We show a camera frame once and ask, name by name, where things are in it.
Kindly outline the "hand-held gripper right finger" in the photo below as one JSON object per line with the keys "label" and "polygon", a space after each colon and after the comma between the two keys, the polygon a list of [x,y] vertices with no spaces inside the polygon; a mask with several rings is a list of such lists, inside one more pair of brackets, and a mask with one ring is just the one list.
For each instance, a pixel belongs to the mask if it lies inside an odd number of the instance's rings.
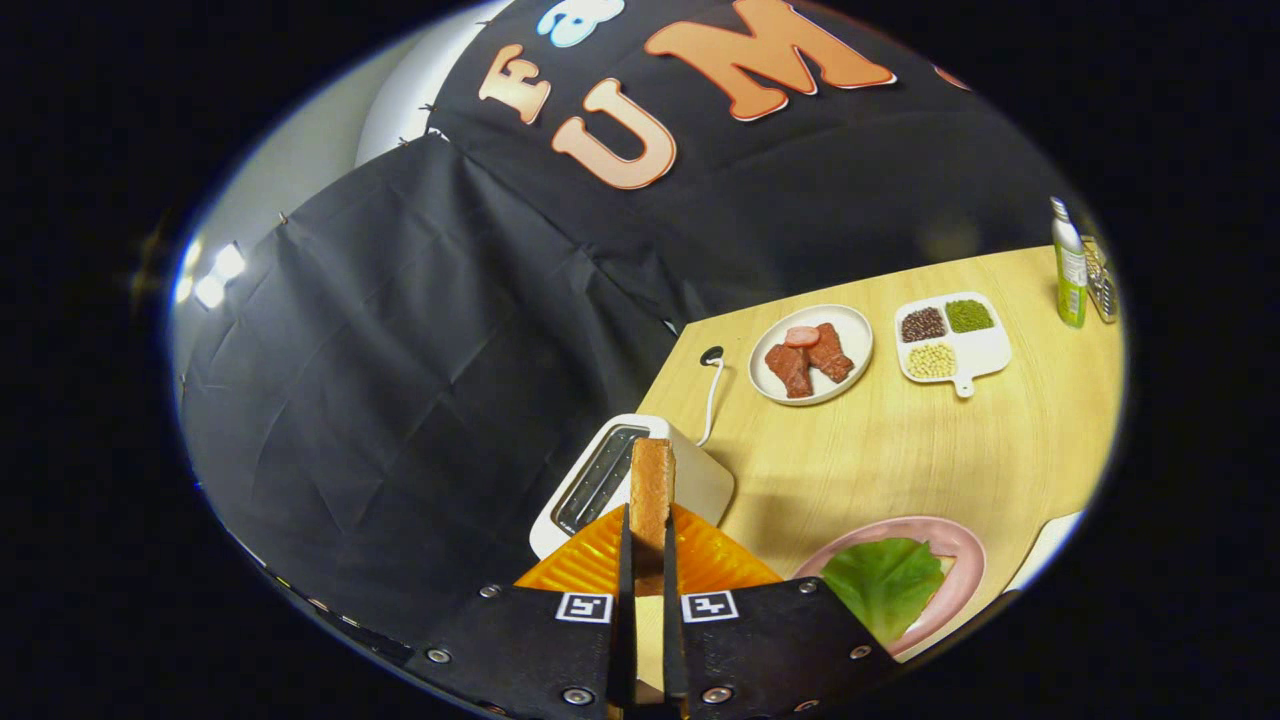
{"label": "hand-held gripper right finger", "polygon": [[819,577],[682,593],[666,528],[664,701],[681,719],[809,719],[888,684],[901,665]]}

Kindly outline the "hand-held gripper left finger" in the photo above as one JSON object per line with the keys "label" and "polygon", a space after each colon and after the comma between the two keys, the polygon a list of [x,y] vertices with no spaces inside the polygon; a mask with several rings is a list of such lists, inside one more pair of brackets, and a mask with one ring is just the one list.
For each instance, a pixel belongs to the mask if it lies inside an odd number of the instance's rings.
{"label": "hand-held gripper left finger", "polygon": [[428,632],[404,665],[428,689],[477,714],[622,719],[634,707],[628,506],[612,538],[616,593],[489,584]]}

